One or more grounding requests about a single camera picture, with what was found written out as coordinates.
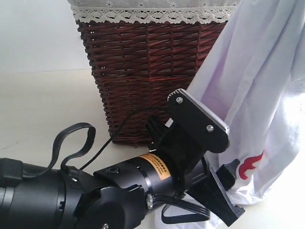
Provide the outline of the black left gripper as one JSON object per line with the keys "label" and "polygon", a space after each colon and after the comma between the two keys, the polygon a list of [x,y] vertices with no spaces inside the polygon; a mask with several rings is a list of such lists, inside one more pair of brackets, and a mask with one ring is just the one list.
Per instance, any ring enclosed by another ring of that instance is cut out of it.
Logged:
{"label": "black left gripper", "polygon": [[205,159],[207,150],[196,143],[178,124],[163,125],[150,117],[146,128],[152,137],[150,149],[169,168],[175,178],[175,195],[155,194],[155,203],[165,206],[161,220],[165,224],[204,222],[214,213],[227,226],[235,223],[244,209],[234,205],[226,192],[237,179],[239,159],[221,165],[217,170]]}

